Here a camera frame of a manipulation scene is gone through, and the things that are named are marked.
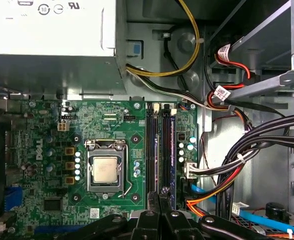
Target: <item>white connector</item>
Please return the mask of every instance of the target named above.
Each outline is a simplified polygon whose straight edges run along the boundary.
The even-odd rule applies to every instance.
[[[58,131],[59,132],[68,132],[70,130],[69,122],[60,122],[58,123]]]
[[[190,173],[190,168],[194,167],[197,168],[197,163],[193,161],[185,161],[185,164],[183,166],[183,172],[187,179],[196,179],[197,176]]]

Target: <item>dell logo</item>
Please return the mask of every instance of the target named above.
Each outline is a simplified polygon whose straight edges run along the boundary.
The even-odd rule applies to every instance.
[[[42,160],[43,159],[42,147],[43,147],[43,140],[42,139],[37,140],[37,150],[36,150],[37,157],[36,157],[36,160]]]

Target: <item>ram slot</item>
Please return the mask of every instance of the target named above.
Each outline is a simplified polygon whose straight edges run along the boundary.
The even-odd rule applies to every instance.
[[[170,118],[170,203],[176,208],[176,117]]]
[[[156,191],[156,155],[157,155],[157,132],[158,113],[154,112],[152,103],[147,103],[146,132],[145,132],[145,166],[146,166],[146,193]]]
[[[161,192],[166,194],[170,191],[170,166],[171,166],[171,127],[170,127],[170,109],[169,105],[165,105],[162,110],[162,126],[161,126]]]

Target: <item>mounting screw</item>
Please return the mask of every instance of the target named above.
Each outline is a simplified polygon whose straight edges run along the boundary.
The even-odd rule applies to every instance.
[[[14,234],[15,232],[16,232],[16,229],[14,227],[11,226],[8,228],[8,233]]]
[[[215,220],[214,220],[212,217],[206,217],[206,218],[205,218],[205,221],[206,221],[207,223],[213,223]]]
[[[139,108],[140,108],[140,103],[138,103],[138,102],[134,103],[134,104],[133,104],[133,107],[134,107],[135,109],[139,109]]]
[[[173,217],[177,217],[177,216],[179,216],[179,212],[177,212],[177,211],[173,211],[173,212],[171,213],[171,215],[172,215]]]
[[[122,146],[121,145],[116,145],[116,150],[121,151],[122,150]]]
[[[29,102],[29,106],[31,108],[34,108],[36,106],[36,103],[34,101]]]
[[[118,222],[120,222],[120,221],[121,221],[121,218],[119,218],[119,217],[115,217],[115,218],[112,220],[113,223],[118,223]]]
[[[102,199],[107,200],[109,198],[109,195],[107,193],[102,194]]]

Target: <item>black ram slot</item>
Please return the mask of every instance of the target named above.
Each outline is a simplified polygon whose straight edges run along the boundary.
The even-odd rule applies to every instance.
[[[170,189],[170,166],[171,166],[171,124],[169,105],[165,104],[162,110],[161,126],[161,183],[160,189],[166,193]]]
[[[156,191],[156,135],[158,116],[154,113],[152,103],[147,103],[145,131],[146,193]]]

